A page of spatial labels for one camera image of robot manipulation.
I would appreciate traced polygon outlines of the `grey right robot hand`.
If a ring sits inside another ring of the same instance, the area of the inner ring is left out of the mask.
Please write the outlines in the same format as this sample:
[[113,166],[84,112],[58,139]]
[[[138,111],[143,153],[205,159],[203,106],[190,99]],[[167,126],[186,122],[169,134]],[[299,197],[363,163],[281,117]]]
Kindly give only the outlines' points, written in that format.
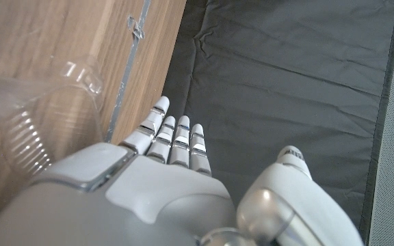
[[161,97],[118,145],[36,174],[0,213],[0,245],[361,245],[345,211],[284,147],[240,203],[211,173],[200,124]]

